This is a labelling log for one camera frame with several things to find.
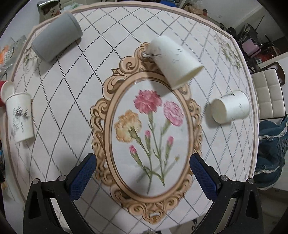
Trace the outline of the white cup with ink print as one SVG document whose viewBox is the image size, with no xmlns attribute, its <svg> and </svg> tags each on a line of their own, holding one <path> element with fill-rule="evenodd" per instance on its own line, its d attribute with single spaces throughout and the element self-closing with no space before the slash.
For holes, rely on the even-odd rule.
<svg viewBox="0 0 288 234">
<path fill-rule="evenodd" d="M 6 100 L 9 125 L 16 143 L 34 137 L 31 111 L 31 95 L 16 93 Z"/>
</svg>

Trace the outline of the small white paper cup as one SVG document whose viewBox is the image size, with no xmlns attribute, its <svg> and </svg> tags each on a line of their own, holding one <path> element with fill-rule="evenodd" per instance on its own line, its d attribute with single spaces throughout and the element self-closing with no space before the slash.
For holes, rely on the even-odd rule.
<svg viewBox="0 0 288 234">
<path fill-rule="evenodd" d="M 244 119 L 251 108 L 247 95 L 240 90 L 215 98 L 210 106 L 212 117 L 219 124 Z"/>
</svg>

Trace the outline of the red ribbed paper cup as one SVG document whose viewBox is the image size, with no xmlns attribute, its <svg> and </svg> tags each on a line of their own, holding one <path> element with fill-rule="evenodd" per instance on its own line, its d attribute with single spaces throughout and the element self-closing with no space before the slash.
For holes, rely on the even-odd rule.
<svg viewBox="0 0 288 234">
<path fill-rule="evenodd" d="M 1 102 L 0 107 L 3 107 L 6 100 L 15 93 L 15 86 L 11 81 L 1 81 Z"/>
</svg>

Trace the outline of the large white paper cup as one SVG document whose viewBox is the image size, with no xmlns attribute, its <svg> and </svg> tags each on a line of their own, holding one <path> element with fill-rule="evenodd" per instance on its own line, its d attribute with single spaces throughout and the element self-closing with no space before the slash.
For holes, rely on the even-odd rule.
<svg viewBox="0 0 288 234">
<path fill-rule="evenodd" d="M 198 75 L 204 66 L 189 52 L 167 36 L 155 38 L 143 52 L 163 73 L 172 90 L 176 90 Z"/>
</svg>

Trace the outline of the grey cylindrical cup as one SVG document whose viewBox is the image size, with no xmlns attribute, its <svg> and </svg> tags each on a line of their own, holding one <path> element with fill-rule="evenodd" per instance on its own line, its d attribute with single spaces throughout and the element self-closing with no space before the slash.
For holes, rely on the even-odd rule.
<svg viewBox="0 0 288 234">
<path fill-rule="evenodd" d="M 82 29 L 71 12 L 65 12 L 50 23 L 32 42 L 32 49 L 45 62 L 82 37 Z"/>
</svg>

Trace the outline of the teal ruffled cloth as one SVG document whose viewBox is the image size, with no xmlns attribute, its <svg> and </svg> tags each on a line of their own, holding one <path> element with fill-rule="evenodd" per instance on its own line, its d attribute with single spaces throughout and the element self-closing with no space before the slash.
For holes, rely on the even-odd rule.
<svg viewBox="0 0 288 234">
<path fill-rule="evenodd" d="M 279 123 L 259 123 L 259 146 L 254 181 L 260 190 L 273 187 L 279 180 L 287 153 L 287 116 Z"/>
</svg>

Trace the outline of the white padded chair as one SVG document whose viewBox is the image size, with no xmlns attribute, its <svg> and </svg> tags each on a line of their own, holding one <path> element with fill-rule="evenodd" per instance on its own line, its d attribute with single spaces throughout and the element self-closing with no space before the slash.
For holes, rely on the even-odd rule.
<svg viewBox="0 0 288 234">
<path fill-rule="evenodd" d="M 286 115 L 282 85 L 285 73 L 278 62 L 251 75 L 259 111 L 259 120 L 283 118 Z"/>
</svg>

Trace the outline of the pink suitcase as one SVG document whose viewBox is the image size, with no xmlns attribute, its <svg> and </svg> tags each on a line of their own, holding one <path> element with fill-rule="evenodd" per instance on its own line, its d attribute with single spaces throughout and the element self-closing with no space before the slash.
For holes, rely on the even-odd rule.
<svg viewBox="0 0 288 234">
<path fill-rule="evenodd" d="M 247 41 L 245 41 L 242 44 L 242 48 L 248 57 L 254 57 L 261 51 L 259 44 L 253 38 L 249 38 Z"/>
</svg>

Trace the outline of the red and silver box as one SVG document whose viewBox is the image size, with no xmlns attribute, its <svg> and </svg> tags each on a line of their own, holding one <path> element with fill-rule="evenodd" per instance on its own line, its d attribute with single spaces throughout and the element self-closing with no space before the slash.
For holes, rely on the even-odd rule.
<svg viewBox="0 0 288 234">
<path fill-rule="evenodd" d="M 40 20 L 44 21 L 60 14 L 59 2 L 55 0 L 37 2 Z"/>
</svg>

